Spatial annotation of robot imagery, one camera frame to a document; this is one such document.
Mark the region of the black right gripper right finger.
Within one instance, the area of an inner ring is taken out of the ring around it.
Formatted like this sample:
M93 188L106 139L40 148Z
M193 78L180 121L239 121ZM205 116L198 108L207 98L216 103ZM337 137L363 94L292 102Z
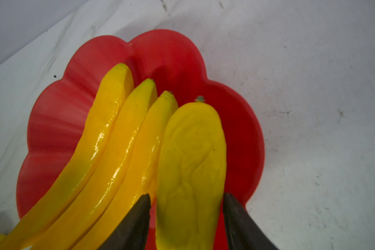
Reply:
M230 250L278 250L231 193L224 194L223 214Z

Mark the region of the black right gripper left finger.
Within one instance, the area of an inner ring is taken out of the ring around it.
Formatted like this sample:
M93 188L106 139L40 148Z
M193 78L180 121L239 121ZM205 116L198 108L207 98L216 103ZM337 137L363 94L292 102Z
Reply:
M150 227L150 210L150 196L148 194L142 195L99 249L145 249Z

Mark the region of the yellow fake mango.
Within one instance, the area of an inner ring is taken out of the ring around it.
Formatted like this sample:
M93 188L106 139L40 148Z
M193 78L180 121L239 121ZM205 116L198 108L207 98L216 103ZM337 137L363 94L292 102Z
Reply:
M161 146L156 204L159 250L211 250L227 172L218 112L199 96L172 115Z

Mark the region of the yellow fake banana bunch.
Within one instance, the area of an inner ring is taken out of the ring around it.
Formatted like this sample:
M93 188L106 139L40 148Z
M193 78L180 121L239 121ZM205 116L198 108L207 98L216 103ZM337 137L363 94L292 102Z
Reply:
M102 79L70 161L0 250L98 250L140 196L155 198L160 146L177 110L153 80L117 64Z

